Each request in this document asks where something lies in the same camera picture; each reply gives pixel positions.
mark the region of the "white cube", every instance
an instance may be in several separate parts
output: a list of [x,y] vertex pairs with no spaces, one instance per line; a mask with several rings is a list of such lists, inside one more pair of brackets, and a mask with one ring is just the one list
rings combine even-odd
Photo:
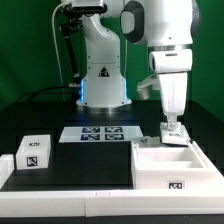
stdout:
[[18,170],[48,168],[50,135],[24,136],[16,154]]

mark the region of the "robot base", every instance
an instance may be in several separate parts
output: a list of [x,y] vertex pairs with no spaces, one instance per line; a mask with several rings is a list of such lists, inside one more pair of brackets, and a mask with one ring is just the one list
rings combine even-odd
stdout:
[[163,143],[188,145],[190,137],[185,126],[181,125],[180,122],[177,122],[177,128],[174,131],[171,131],[167,128],[167,123],[161,122],[160,130]]
[[79,111],[92,113],[92,114],[114,114],[123,111],[129,111],[131,109],[131,100],[127,101],[126,104],[118,106],[118,107],[89,107],[84,105],[83,103],[77,102],[77,109]]

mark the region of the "black cable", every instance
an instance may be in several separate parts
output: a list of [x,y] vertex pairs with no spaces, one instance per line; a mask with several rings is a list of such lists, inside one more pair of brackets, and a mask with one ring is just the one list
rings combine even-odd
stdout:
[[73,51],[71,35],[72,35],[72,33],[75,33],[79,30],[79,25],[81,25],[81,23],[82,22],[79,19],[72,20],[72,21],[69,20],[68,23],[64,23],[60,27],[62,35],[63,35],[64,40],[65,40],[65,45],[67,47],[68,57],[69,57],[72,73],[73,73],[73,76],[74,76],[73,82],[75,82],[75,83],[80,83],[81,78],[79,76],[78,66],[77,66],[77,62],[76,62],[76,59],[75,59],[75,54],[74,54],[74,51]]
[[[29,96],[29,95],[32,95],[32,94],[34,94],[35,92],[32,92],[32,93],[25,93],[25,94],[23,94],[23,95],[21,95],[20,97],[18,97],[16,100],[15,100],[15,103],[18,103],[23,97],[25,97],[25,96]],[[46,95],[63,95],[63,94],[66,94],[66,95],[72,95],[72,94],[74,94],[74,92],[65,92],[65,93],[63,93],[63,92],[61,92],[61,93],[45,93],[45,92],[43,92],[43,93],[40,93],[40,94],[46,94]]]
[[30,102],[32,101],[36,96],[38,96],[39,94],[46,92],[46,91],[50,91],[50,90],[55,90],[55,89],[65,89],[65,88],[69,88],[69,85],[60,85],[60,86],[52,86],[52,87],[48,87],[48,88],[44,88],[41,89],[37,92],[34,92],[28,99],[27,101]]

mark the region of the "white box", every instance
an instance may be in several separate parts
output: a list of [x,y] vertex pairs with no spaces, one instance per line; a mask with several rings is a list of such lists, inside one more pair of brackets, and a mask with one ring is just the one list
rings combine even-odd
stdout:
[[16,154],[18,170],[48,168],[50,135],[24,136]]
[[131,164],[135,189],[203,189],[217,172],[196,144],[139,148],[132,143]]

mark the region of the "green backdrop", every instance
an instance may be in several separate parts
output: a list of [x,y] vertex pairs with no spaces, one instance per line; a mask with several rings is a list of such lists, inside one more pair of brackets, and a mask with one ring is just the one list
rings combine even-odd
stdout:
[[[52,12],[59,3],[59,0],[0,0],[0,109],[24,93],[60,84],[51,29]],[[202,25],[194,39],[194,65],[189,74],[188,98],[224,121],[224,1],[198,0],[198,3]],[[102,22],[120,35],[119,19]],[[57,37],[64,82],[69,83],[72,73],[67,52],[59,32]],[[121,43],[123,73],[125,41],[122,36]],[[85,43],[81,32],[74,34],[73,44],[80,73],[84,76]],[[138,99],[136,85],[149,74],[146,47],[128,44],[127,84],[131,99]],[[59,95],[37,99],[62,100]],[[159,93],[152,92],[152,99],[159,99]]]

